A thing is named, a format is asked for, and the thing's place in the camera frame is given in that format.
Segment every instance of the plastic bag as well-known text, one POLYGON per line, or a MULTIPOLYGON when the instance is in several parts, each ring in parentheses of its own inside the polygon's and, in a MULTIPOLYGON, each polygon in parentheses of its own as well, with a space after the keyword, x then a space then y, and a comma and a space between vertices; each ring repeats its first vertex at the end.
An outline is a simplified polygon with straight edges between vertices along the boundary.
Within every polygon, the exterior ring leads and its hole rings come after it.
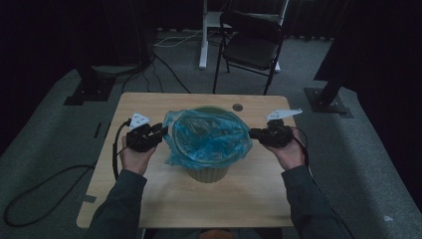
POLYGON ((215 107, 168 112, 164 119, 170 165, 191 169, 227 167, 252 147, 248 126, 235 114, 215 107))

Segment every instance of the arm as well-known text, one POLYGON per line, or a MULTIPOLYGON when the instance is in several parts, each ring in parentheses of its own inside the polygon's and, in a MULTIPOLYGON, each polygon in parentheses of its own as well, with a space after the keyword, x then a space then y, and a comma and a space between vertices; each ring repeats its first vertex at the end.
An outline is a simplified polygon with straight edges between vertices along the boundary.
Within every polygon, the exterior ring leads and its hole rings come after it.
MULTIPOLYGON (((122 139, 125 148, 125 137, 122 139)), ((122 171, 106 201, 97 209, 84 238, 135 238, 139 224, 140 200, 146 178, 143 175, 155 148, 120 154, 122 171)))
MULTIPOLYGON (((295 138, 299 138, 293 128, 295 138)), ((292 140, 286 147, 265 146, 285 170, 282 173, 291 205, 291 218, 301 238, 347 238, 328 199, 315 185, 299 144, 292 140)))
POLYGON ((282 173, 291 205, 291 218, 301 238, 347 238, 328 199, 314 184, 306 166, 282 173))

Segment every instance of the chair leg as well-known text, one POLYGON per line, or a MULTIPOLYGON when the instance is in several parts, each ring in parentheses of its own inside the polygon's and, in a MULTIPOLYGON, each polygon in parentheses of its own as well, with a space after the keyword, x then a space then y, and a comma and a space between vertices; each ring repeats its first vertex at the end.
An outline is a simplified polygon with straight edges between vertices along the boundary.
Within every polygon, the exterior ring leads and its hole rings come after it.
POLYGON ((270 70, 270 74, 267 79, 267 84, 265 85, 264 89, 264 96, 267 94, 268 87, 270 86, 271 82, 273 81, 274 71, 275 71, 276 64, 273 64, 270 70))
POLYGON ((226 68, 227 68, 227 73, 230 73, 229 61, 227 61, 227 60, 226 60, 226 68))
POLYGON ((215 69, 214 86, 213 86, 213 89, 212 89, 212 94, 215 94, 215 89, 217 88, 218 71, 220 70, 220 61, 221 61, 222 50, 223 50, 223 43, 220 44, 220 49, 218 50, 218 60, 217 60, 217 67, 215 69))

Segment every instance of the sleeve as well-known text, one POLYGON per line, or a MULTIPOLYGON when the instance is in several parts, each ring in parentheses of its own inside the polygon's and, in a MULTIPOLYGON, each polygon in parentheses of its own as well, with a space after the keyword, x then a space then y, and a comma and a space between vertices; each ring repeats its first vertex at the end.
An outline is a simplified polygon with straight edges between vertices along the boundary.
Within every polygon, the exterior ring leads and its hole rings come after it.
POLYGON ((84 238, 135 238, 145 183, 143 176, 122 170, 84 238))
POLYGON ((315 185, 307 167, 302 165, 282 173, 291 205, 291 217, 302 239, 347 238, 328 199, 315 185))

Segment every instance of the desk leg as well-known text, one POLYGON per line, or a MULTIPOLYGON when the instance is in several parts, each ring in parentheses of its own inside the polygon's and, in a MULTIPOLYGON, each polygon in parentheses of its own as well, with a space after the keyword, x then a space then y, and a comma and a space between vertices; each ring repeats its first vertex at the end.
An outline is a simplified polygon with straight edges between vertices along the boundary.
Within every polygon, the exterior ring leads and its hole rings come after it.
POLYGON ((208 30, 208 24, 207 24, 207 4, 208 0, 204 0, 204 6, 203 6, 203 15, 202 15, 202 45, 201 45, 201 57, 199 59, 199 69, 205 70, 207 67, 207 53, 208 53, 208 40, 207 40, 207 30, 208 30))

